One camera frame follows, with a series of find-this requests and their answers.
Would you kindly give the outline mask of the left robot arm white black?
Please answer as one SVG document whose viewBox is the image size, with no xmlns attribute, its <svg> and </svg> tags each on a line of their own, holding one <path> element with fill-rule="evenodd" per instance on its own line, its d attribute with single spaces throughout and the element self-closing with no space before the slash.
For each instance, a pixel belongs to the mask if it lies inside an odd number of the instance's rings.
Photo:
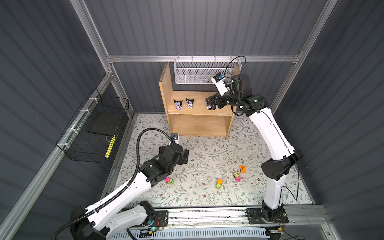
<svg viewBox="0 0 384 240">
<path fill-rule="evenodd" d="M 149 131 L 163 134 L 169 140 L 169 144 L 160 147 L 159 154 L 141 164 L 140 141 Z M 131 227 L 144 227 L 148 231 L 156 229 L 160 221 L 157 220 L 156 211 L 148 201 L 142 201 L 128 210 L 125 208 L 138 196 L 165 181 L 173 173 L 176 165 L 188 163 L 189 150 L 179 145 L 179 137 L 177 133 L 168 135 L 157 128 L 143 130 L 137 139 L 137 159 L 133 176 L 98 202 L 84 209 L 82 207 L 73 209 L 70 222 L 56 230 L 52 239 L 57 239 L 66 229 L 70 230 L 75 240 L 107 240 Z"/>
</svg>

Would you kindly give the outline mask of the black purple figurine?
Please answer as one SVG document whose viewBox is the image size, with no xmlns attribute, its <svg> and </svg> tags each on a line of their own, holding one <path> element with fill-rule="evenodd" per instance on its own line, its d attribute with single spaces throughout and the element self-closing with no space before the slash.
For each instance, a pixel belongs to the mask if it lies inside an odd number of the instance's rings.
<svg viewBox="0 0 384 240">
<path fill-rule="evenodd" d="M 180 111 L 183 109 L 183 101 L 174 100 L 174 104 L 175 104 L 176 110 Z"/>
<path fill-rule="evenodd" d="M 212 109 L 212 107 L 211 107 L 211 105 L 210 105 L 210 103 L 208 103 L 208 102 L 206 102 L 206 106 L 207 106 L 207 110 L 211 110 Z"/>
<path fill-rule="evenodd" d="M 193 108 L 194 107 L 194 99 L 188 99 L 188 98 L 186 98 L 186 103 L 187 103 L 187 107 L 188 108 Z"/>
</svg>

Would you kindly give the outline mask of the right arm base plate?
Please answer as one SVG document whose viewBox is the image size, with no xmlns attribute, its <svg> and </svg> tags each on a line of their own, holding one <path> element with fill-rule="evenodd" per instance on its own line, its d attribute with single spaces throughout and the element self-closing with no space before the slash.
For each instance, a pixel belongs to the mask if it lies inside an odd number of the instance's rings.
<svg viewBox="0 0 384 240">
<path fill-rule="evenodd" d="M 289 223 L 288 215 L 284 206 L 280 206 L 275 210 L 270 210 L 267 207 L 263 208 L 248 208 L 245 211 L 250 224 L 287 224 Z"/>
</svg>

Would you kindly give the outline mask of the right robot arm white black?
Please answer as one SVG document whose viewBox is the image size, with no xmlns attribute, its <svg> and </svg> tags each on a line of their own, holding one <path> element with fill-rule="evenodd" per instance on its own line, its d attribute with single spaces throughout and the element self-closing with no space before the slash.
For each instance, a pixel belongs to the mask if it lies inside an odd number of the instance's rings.
<svg viewBox="0 0 384 240">
<path fill-rule="evenodd" d="M 262 163 L 262 171 L 267 177 L 267 187 L 262 202 L 261 216 L 266 223 L 283 222 L 284 205 L 282 193 L 285 180 L 303 154 L 289 143 L 276 123 L 266 98 L 253 94 L 252 89 L 243 84 L 249 76 L 238 74 L 226 77 L 217 73 L 211 79 L 218 93 L 206 98 L 208 110 L 237 107 L 257 127 L 271 153 L 271 159 Z"/>
</svg>

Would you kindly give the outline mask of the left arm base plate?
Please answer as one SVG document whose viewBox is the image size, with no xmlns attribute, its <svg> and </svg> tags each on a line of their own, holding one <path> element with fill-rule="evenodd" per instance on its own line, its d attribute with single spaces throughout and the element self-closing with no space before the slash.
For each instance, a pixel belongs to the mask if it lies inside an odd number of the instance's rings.
<svg viewBox="0 0 384 240">
<path fill-rule="evenodd" d="M 154 214 L 149 215 L 141 224 L 142 227 L 167 227 L 169 220 L 169 211 L 155 211 Z"/>
</svg>

